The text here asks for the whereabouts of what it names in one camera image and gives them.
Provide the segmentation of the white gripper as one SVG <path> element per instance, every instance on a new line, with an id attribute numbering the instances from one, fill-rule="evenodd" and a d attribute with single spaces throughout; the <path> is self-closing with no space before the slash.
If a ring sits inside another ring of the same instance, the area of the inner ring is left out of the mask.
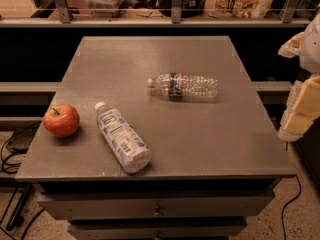
<path id="1" fill-rule="evenodd" d="M 278 50 L 282 57 L 299 55 L 300 67 L 320 73 L 320 14 Z M 286 109 L 283 112 L 278 136 L 286 142 L 301 138 L 320 117 L 320 76 L 311 76 L 304 82 L 296 80 L 290 89 Z"/>

